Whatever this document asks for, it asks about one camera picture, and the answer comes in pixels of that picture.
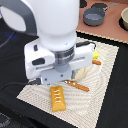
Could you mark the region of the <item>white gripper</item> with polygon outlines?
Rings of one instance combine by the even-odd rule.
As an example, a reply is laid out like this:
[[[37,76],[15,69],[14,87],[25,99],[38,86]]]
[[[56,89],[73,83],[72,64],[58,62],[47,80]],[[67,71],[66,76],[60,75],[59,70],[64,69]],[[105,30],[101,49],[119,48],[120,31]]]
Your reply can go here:
[[[92,64],[95,44],[80,42],[64,51],[51,51],[36,39],[24,47],[25,70],[36,84],[50,84],[69,79],[72,72]]]

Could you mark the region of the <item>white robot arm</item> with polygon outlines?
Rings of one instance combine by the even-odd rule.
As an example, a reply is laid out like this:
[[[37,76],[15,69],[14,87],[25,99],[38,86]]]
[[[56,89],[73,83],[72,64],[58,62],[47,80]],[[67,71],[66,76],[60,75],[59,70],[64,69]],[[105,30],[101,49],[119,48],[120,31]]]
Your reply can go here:
[[[0,0],[5,23],[37,39],[24,46],[29,80],[46,85],[92,64],[94,43],[76,46],[79,0]]]

